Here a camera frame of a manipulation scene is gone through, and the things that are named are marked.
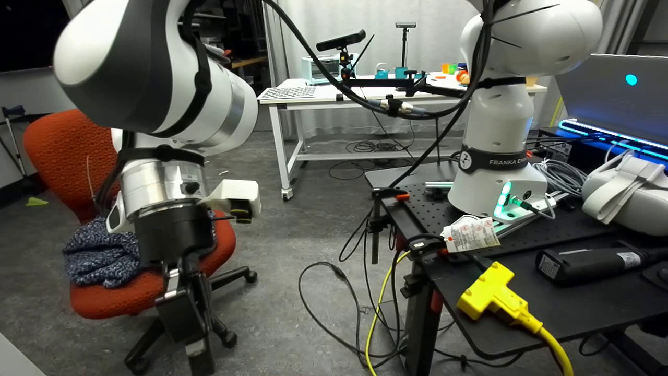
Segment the chair caster wheel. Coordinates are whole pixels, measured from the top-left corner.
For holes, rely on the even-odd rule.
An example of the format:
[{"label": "chair caster wheel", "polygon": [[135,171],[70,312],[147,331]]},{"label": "chair caster wheel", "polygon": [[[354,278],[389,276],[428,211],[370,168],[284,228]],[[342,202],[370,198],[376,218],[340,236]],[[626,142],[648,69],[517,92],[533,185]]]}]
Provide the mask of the chair caster wheel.
[{"label": "chair caster wheel", "polygon": [[236,347],[236,333],[235,331],[226,331],[222,338],[224,347],[231,348]]},{"label": "chair caster wheel", "polygon": [[255,281],[258,281],[258,272],[250,270],[250,272],[246,274],[246,281],[249,281],[249,283],[255,283]]},{"label": "chair caster wheel", "polygon": [[151,362],[149,362],[149,358],[135,358],[133,364],[128,364],[128,368],[129,368],[129,371],[132,371],[133,376],[142,376],[142,374],[149,371]]}]

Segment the green object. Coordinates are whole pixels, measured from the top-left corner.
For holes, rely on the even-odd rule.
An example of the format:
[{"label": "green object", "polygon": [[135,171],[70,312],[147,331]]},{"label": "green object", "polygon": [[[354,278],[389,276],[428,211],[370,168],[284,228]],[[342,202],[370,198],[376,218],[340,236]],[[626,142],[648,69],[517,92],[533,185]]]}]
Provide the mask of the green object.
[{"label": "green object", "polygon": [[506,182],[503,189],[500,194],[497,206],[496,206],[496,216],[507,216],[507,200],[509,200],[509,192],[513,189],[513,182]]},{"label": "green object", "polygon": [[405,80],[405,66],[395,66],[395,80]]},{"label": "green object", "polygon": [[30,195],[25,202],[25,206],[47,206],[47,205],[49,205],[49,200],[38,198],[38,195]]}]

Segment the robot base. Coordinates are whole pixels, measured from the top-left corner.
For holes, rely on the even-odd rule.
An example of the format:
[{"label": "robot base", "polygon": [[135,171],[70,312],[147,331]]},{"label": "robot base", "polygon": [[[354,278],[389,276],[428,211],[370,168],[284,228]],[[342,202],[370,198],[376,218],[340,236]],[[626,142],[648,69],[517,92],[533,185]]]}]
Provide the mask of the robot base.
[{"label": "robot base", "polygon": [[533,165],[513,171],[478,168],[474,173],[457,171],[450,202],[471,214],[490,214],[500,221],[522,221],[533,211],[526,211],[513,200],[525,200],[534,209],[548,206],[548,179]]}]

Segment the cable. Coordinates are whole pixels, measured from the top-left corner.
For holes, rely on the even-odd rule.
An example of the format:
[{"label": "cable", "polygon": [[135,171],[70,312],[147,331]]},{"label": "cable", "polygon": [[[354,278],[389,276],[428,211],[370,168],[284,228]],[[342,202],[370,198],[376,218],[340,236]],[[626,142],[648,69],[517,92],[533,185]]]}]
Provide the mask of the cable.
[{"label": "cable", "polygon": [[[342,165],[356,166],[357,173],[350,176],[350,178],[336,176],[335,168],[336,168],[336,166],[342,166]],[[365,173],[365,166],[361,166],[361,165],[356,162],[356,161],[340,161],[340,162],[330,165],[330,168],[329,168],[329,176],[330,176],[333,179],[359,179],[359,178],[364,178],[364,173]]]},{"label": "cable", "polygon": [[612,147],[615,147],[615,146],[618,146],[618,144],[621,144],[621,142],[617,142],[617,139],[615,139],[615,142],[609,142],[609,146],[607,146],[607,151],[605,151],[605,157],[603,157],[603,162],[607,162],[607,161],[609,161]]},{"label": "cable", "polygon": [[471,319],[481,319],[485,311],[503,312],[512,323],[520,323],[534,335],[544,338],[562,368],[562,374],[572,376],[575,369],[564,347],[544,326],[544,321],[530,312],[528,302],[507,286],[513,276],[515,274],[512,270],[496,260],[472,286],[464,289],[457,300],[457,309]]},{"label": "cable", "polygon": [[374,153],[376,151],[374,142],[370,142],[370,139],[356,142],[354,147],[346,146],[349,153],[359,153],[359,147],[361,147],[361,153]]},{"label": "cable", "polygon": [[436,165],[441,166],[441,142],[436,144]]},{"label": "cable", "polygon": [[[339,251],[339,260],[340,263],[344,263],[344,260],[349,260],[354,254],[356,254],[356,251],[359,249],[359,241],[365,237],[365,233],[368,233],[368,221],[370,221],[370,216],[374,214],[374,209],[370,209],[365,214],[364,214],[364,218],[359,221],[359,225],[354,230],[354,233],[346,237],[346,241],[340,246],[340,251]],[[354,251],[346,254],[346,249],[349,249],[349,244],[354,241],[354,237],[356,237],[356,233],[359,231],[359,237],[357,237],[357,241],[356,241],[356,246],[354,246]]]},{"label": "cable", "polygon": [[398,295],[397,295],[397,265],[404,260],[404,253],[395,251],[392,254],[392,265],[390,265],[390,278],[392,278],[392,309],[395,309],[395,326],[397,326],[397,333],[395,333],[395,342],[401,342],[401,311],[398,311]]},{"label": "cable", "polygon": [[[397,265],[398,265],[405,256],[409,256],[409,253],[401,253],[398,259],[397,259]],[[380,311],[380,302],[382,302],[382,299],[385,299],[385,289],[387,289],[387,286],[389,286],[389,281],[390,281],[392,272],[395,272],[395,265],[392,265],[392,267],[385,274],[385,278],[382,278],[380,293],[378,293],[378,300],[374,302],[374,319],[371,319],[371,326],[370,326],[370,330],[368,330],[368,341],[365,341],[365,347],[364,347],[365,365],[368,365],[368,369],[370,369],[371,376],[376,376],[376,365],[374,365],[374,362],[371,362],[371,342],[374,342],[374,331],[376,331],[376,323],[378,323],[378,317],[380,317],[380,312],[378,312],[378,311]]]},{"label": "cable", "polygon": [[[317,53],[313,51],[313,47],[309,46],[309,41],[305,39],[305,36],[299,30],[299,26],[293,22],[293,18],[284,12],[282,6],[277,6],[273,0],[264,0],[270,7],[273,7],[277,12],[277,17],[288,24],[288,29],[294,34],[294,38],[299,39],[299,43],[308,50],[308,53],[313,59],[313,62],[317,64],[317,69],[325,75],[325,80],[340,89],[342,93],[346,93],[354,101],[357,101],[364,109],[376,111],[376,113],[389,113],[389,109],[385,109],[378,101],[370,101],[365,98],[361,98],[357,92],[354,92],[349,86],[340,83],[325,66],[323,62],[317,59]],[[483,18],[486,20],[486,26],[483,26],[481,36],[478,36],[478,43],[474,47],[474,69],[472,69],[472,83],[466,89],[464,98],[448,111],[436,111],[436,113],[425,113],[425,111],[409,111],[409,113],[392,113],[397,116],[405,116],[405,119],[435,119],[435,116],[444,116],[451,114],[457,106],[461,106],[464,101],[471,100],[471,96],[474,93],[474,89],[478,88],[483,69],[486,64],[486,56],[489,56],[489,46],[490,46],[490,6],[485,6],[486,11],[483,11]]]},{"label": "cable", "polygon": [[582,185],[586,179],[586,173],[582,168],[560,158],[544,158],[541,162],[534,162],[534,166],[548,178],[553,187],[582,198]]},{"label": "cable", "polygon": [[584,347],[586,347],[586,342],[589,342],[591,338],[593,338],[593,335],[584,335],[584,338],[581,341],[581,344],[579,344],[579,353],[581,353],[582,356],[600,355],[600,353],[603,353],[603,351],[609,347],[609,342],[612,342],[612,341],[605,341],[600,348],[595,348],[595,351],[584,351]]},{"label": "cable", "polygon": [[562,374],[564,376],[575,376],[572,364],[571,364],[568,353],[564,351],[562,342],[545,326],[537,333],[552,348],[553,356],[558,358],[558,364],[562,368]]},{"label": "cable", "polygon": [[530,211],[530,213],[534,213],[534,214],[541,214],[541,216],[545,216],[545,218],[558,218],[558,213],[555,213],[555,209],[553,209],[553,205],[550,202],[550,194],[545,194],[544,195],[544,200],[545,200],[545,209],[541,211],[539,206],[534,206],[533,202],[528,202],[528,200],[522,200],[522,198],[517,198],[517,195],[513,195],[512,198],[512,202],[515,202],[517,206],[522,206],[525,211]]},{"label": "cable", "polygon": [[389,187],[395,187],[398,182],[404,182],[409,173],[413,173],[425,161],[427,157],[435,151],[436,144],[441,144],[441,139],[451,132],[451,128],[457,122],[457,119],[461,116],[464,109],[467,106],[467,100],[474,96],[474,92],[478,89],[478,83],[483,80],[485,66],[486,66],[486,59],[489,59],[489,50],[490,50],[490,39],[493,39],[493,17],[496,17],[496,7],[490,0],[483,2],[483,26],[474,46],[474,53],[472,53],[472,69],[471,69],[471,86],[466,89],[466,93],[459,98],[459,101],[451,109],[444,111],[436,111],[436,113],[425,113],[425,111],[409,111],[409,113],[389,113],[385,106],[364,100],[361,96],[357,96],[350,88],[342,86],[340,81],[335,80],[335,75],[321,64],[321,61],[317,59],[317,53],[312,50],[309,41],[304,38],[304,34],[299,30],[299,26],[293,22],[293,18],[273,2],[273,0],[266,0],[266,3],[270,7],[273,7],[281,18],[288,24],[288,29],[294,34],[294,38],[304,43],[304,47],[308,50],[308,53],[313,59],[313,62],[317,64],[317,69],[329,76],[329,81],[340,89],[342,93],[346,93],[354,101],[361,104],[364,109],[376,111],[376,113],[387,113],[387,114],[395,114],[395,116],[405,116],[405,119],[439,119],[444,114],[451,114],[450,124],[442,129],[442,134],[439,135],[439,139],[435,139],[427,153],[416,158],[416,162],[401,173]]},{"label": "cable", "polygon": [[[371,302],[371,309],[374,309],[374,293],[371,293],[371,281],[370,281],[370,267],[368,267],[368,246],[365,246],[365,241],[364,241],[364,280],[365,280],[365,288],[368,288],[368,296],[370,296],[370,302]],[[397,321],[395,323],[395,327],[387,321],[387,317],[385,317],[385,311],[382,311],[382,306],[378,309],[378,312],[380,312],[380,323],[389,330],[389,331],[395,331],[397,335],[395,335],[395,353],[398,355],[398,351],[401,351],[401,323]]]},{"label": "cable", "polygon": [[513,356],[509,356],[507,362],[490,364],[490,362],[467,356],[467,355],[454,355],[454,353],[448,353],[448,351],[441,351],[441,348],[435,348],[435,353],[448,356],[444,362],[459,362],[464,371],[466,371],[466,368],[471,364],[485,365],[485,368],[509,368],[512,364],[515,364],[525,355],[525,351],[522,351],[522,353],[515,353]]},{"label": "cable", "polygon": [[[336,331],[333,331],[333,330],[313,312],[312,305],[308,302],[305,293],[304,293],[304,278],[305,278],[305,276],[309,274],[309,270],[313,270],[313,267],[329,267],[329,270],[335,272],[335,276],[336,276],[340,281],[346,283],[346,288],[349,288],[349,293],[350,293],[350,296],[354,296],[354,302],[356,302],[356,344],[346,342],[346,341],[340,338]],[[299,289],[299,299],[300,299],[304,306],[308,309],[308,312],[312,316],[312,319],[313,319],[325,333],[330,333],[339,344],[342,344],[344,348],[349,348],[350,353],[356,353],[356,355],[357,355],[357,362],[359,362],[361,365],[365,365],[365,358],[364,358],[365,353],[364,353],[361,347],[359,347],[361,305],[359,305],[357,293],[356,293],[350,280],[344,276],[344,272],[342,272],[340,267],[336,267],[335,263],[330,263],[330,260],[315,260],[315,263],[308,265],[308,267],[299,274],[296,289]],[[370,356],[380,356],[380,362],[374,364],[374,368],[385,365],[387,362],[395,358],[395,355],[397,355],[397,351],[382,353],[382,355],[370,353]]]},{"label": "cable", "polygon": [[[385,134],[389,134],[389,135],[392,135],[385,124],[382,124],[382,121],[380,121],[380,116],[371,111],[371,114],[374,114],[374,119],[376,119],[376,122],[378,122],[378,128],[385,132]],[[390,138],[401,151],[405,151],[405,154],[411,158],[411,161],[416,161],[416,157],[411,154],[411,151],[409,151],[409,146],[413,144],[413,139],[416,139],[416,132],[413,132],[413,135],[411,135],[411,142],[409,144],[401,144],[397,138]]]}]

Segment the keyboard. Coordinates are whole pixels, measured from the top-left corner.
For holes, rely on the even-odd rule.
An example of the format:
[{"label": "keyboard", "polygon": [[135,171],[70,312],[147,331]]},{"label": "keyboard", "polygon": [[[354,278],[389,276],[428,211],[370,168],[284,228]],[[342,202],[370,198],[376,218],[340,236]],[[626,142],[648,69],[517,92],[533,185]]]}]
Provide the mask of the keyboard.
[{"label": "keyboard", "polygon": [[294,86],[294,88],[267,88],[259,100],[264,104],[271,101],[309,101],[315,100],[315,86]]}]

